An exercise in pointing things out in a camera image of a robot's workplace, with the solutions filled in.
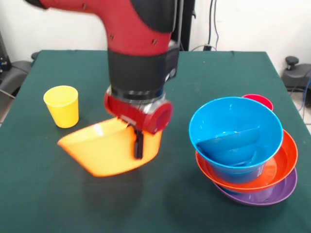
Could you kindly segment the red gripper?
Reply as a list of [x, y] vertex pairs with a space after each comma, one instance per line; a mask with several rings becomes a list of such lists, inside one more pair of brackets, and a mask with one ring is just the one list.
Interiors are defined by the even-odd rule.
[[169, 124], [173, 105], [165, 99], [165, 95], [150, 103], [130, 103], [121, 100], [112, 94], [109, 87], [104, 95], [104, 106], [106, 110], [115, 117], [135, 126], [136, 140], [134, 143], [134, 158], [141, 160], [143, 158], [143, 140], [142, 131], [155, 134], [164, 130]]

